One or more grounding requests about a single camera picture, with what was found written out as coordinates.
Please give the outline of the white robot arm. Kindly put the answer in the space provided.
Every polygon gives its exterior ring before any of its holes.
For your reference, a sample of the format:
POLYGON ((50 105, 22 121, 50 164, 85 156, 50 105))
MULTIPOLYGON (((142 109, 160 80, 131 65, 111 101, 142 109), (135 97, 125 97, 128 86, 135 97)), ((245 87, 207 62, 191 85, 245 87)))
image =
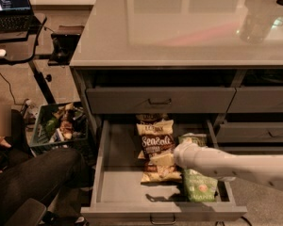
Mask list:
POLYGON ((283 191, 283 155, 236 155, 219 149, 184 142, 172 152, 155 155, 157 166, 177 165, 219 180, 240 178, 283 191))

